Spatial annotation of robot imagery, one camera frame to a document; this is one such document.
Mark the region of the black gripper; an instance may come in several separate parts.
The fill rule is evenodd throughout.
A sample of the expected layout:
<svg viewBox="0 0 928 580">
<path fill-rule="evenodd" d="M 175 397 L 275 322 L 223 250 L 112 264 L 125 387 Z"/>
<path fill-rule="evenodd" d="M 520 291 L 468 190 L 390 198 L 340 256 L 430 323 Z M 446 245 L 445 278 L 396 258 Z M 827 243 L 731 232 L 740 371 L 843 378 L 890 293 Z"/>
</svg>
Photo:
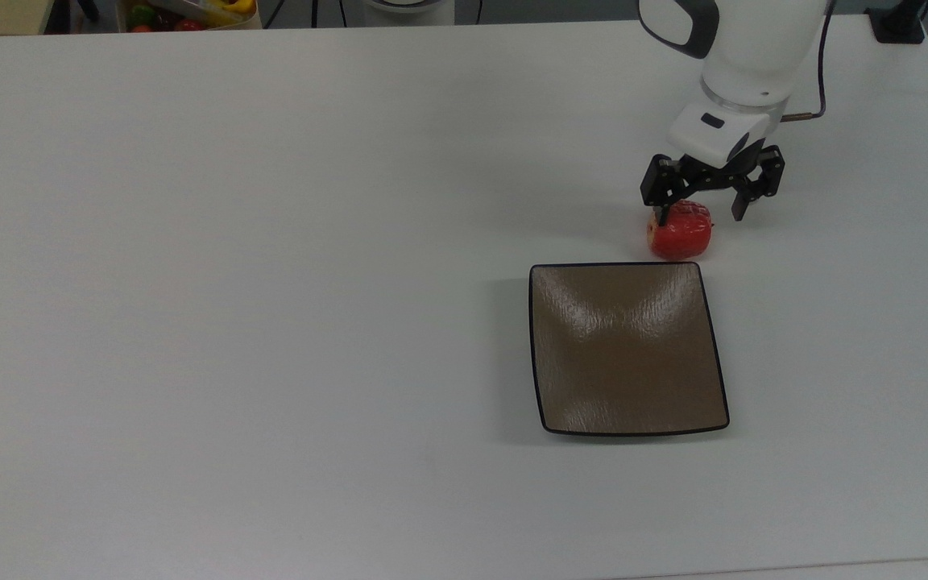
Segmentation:
<svg viewBox="0 0 928 580">
<path fill-rule="evenodd" d="M 656 154 L 640 182 L 640 195 L 644 205 L 652 209 L 654 223 L 665 226 L 670 210 L 686 198 L 686 193 L 733 189 L 731 213 L 741 222 L 752 203 L 777 194 L 784 171 L 785 158 L 776 144 L 744 151 L 722 168 L 713 168 L 691 155 L 673 160 Z"/>
</svg>

